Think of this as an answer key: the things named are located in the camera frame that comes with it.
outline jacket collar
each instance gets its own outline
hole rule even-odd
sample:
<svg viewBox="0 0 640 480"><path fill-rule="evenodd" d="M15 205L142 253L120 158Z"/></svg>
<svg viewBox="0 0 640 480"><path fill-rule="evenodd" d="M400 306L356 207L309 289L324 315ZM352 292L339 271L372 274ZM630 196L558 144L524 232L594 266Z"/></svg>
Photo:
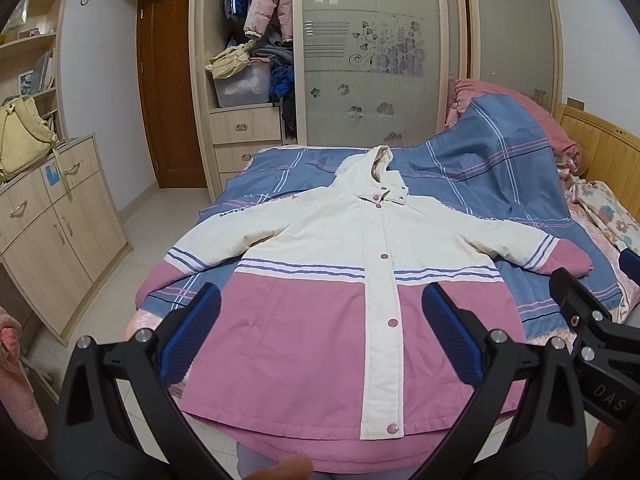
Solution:
<svg viewBox="0 0 640 480"><path fill-rule="evenodd" d="M409 190L399 171L387 169L393 157L388 146L348 156L335 171L332 186L369 202L404 204Z"/></svg>

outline glass panel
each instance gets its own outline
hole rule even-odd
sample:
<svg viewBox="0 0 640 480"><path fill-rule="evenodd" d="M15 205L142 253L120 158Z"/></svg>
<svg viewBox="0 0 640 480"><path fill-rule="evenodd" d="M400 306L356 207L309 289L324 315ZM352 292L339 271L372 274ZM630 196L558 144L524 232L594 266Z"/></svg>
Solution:
<svg viewBox="0 0 640 480"><path fill-rule="evenodd" d="M479 0L480 79L551 111L554 37L549 0Z"/></svg>
<svg viewBox="0 0 640 480"><path fill-rule="evenodd" d="M460 78L460 11L458 0L447 0L447 3L449 5L449 82L451 83Z"/></svg>
<svg viewBox="0 0 640 480"><path fill-rule="evenodd" d="M303 0L310 146L415 146L436 133L438 0Z"/></svg>

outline blue sticker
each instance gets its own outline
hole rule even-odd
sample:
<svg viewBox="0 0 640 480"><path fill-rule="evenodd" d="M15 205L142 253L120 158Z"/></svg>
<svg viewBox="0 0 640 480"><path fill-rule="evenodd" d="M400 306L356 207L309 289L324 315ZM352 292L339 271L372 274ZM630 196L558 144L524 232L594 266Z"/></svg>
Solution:
<svg viewBox="0 0 640 480"><path fill-rule="evenodd" d="M47 166L44 169L45 173L47 173L47 181L50 186L57 184L60 182L60 176L58 174L58 169L55 166Z"/></svg>

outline white placket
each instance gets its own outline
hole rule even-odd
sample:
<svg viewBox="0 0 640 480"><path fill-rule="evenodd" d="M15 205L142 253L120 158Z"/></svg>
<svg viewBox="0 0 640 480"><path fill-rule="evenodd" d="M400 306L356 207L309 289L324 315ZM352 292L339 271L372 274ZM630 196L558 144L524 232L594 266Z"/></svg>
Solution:
<svg viewBox="0 0 640 480"><path fill-rule="evenodd" d="M404 346L398 288L383 214L389 203L362 200L365 257L365 368L361 440L404 436Z"/></svg>

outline drawer handle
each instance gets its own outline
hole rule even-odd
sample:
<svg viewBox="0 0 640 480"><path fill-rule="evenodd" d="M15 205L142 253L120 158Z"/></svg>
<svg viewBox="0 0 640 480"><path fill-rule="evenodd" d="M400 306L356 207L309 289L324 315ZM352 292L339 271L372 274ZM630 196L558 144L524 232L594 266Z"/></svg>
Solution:
<svg viewBox="0 0 640 480"><path fill-rule="evenodd" d="M67 220L66 216L64 216L64 215L62 215L62 219L65 221L66 228L69 231L69 236L73 236L74 235L74 230L71 228L71 224L69 223L69 220Z"/></svg>
<svg viewBox="0 0 640 480"><path fill-rule="evenodd" d="M24 210L27 208L27 204L29 201L25 198L24 202L22 202L15 210L9 213L9 218L15 218L17 216L21 216L24 213Z"/></svg>
<svg viewBox="0 0 640 480"><path fill-rule="evenodd" d="M65 175L76 174L78 172L78 169L80 168L80 164L82 164L82 162L76 162L71 168L65 170Z"/></svg>
<svg viewBox="0 0 640 480"><path fill-rule="evenodd" d="M53 227L58 233L58 236L60 237L60 241L62 242L63 245L65 245L66 244L65 237L63 237L62 233L60 232L60 229L58 229L58 224L53 224Z"/></svg>

